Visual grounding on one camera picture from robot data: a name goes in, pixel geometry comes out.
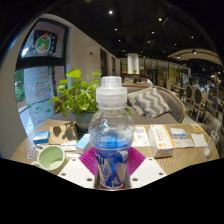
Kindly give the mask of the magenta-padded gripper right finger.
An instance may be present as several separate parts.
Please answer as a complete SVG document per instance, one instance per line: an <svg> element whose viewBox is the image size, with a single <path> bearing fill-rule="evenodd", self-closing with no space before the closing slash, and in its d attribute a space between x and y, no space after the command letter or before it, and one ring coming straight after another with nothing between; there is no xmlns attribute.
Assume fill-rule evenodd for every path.
<svg viewBox="0 0 224 224"><path fill-rule="evenodd" d="M130 188L140 188L166 176L153 157L145 157L133 147L129 149L127 174Z"/></svg>

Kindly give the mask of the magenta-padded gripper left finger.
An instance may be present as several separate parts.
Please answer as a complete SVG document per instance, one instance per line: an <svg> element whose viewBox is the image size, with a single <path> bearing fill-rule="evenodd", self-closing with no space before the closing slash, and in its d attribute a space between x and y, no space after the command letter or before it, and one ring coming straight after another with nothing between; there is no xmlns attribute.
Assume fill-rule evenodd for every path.
<svg viewBox="0 0 224 224"><path fill-rule="evenodd" d="M80 158L71 158L58 176L81 187L94 188L97 174L97 159L94 150L89 149Z"/></svg>

